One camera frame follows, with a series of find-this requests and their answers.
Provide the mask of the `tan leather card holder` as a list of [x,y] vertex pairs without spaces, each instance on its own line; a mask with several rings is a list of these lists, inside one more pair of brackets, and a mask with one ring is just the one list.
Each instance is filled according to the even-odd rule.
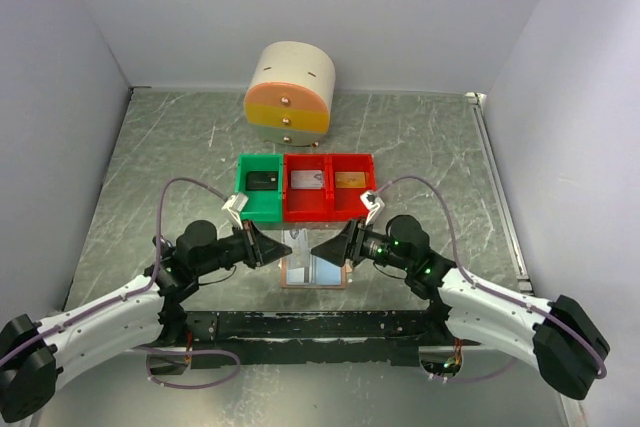
[[345,289],[346,268],[335,266],[313,255],[289,256],[279,262],[282,288]]

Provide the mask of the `card with magnetic stripe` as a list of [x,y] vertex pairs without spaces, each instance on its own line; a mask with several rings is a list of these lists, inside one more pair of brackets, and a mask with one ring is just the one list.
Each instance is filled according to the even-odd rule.
[[294,170],[290,173],[290,187],[296,190],[320,190],[325,186],[322,170]]

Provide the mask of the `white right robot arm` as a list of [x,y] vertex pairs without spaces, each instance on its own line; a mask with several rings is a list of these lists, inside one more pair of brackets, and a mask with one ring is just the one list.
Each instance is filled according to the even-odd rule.
[[311,253],[335,266],[370,260],[403,271],[411,292],[441,309],[424,321],[435,344],[455,337],[488,346],[534,367],[549,386],[575,400],[607,374],[610,346],[576,300],[519,294],[470,274],[433,250],[410,215],[392,218],[382,233],[351,220]]

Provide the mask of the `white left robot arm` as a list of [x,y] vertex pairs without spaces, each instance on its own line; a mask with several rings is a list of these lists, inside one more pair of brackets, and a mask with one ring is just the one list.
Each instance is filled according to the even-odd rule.
[[190,223],[175,242],[154,241],[158,263],[124,286],[39,321],[19,315],[1,329],[1,418],[20,422],[85,371],[138,347],[173,346],[187,332],[181,304],[201,277],[239,263],[251,269],[291,254],[289,246],[250,221],[221,238],[206,220]]

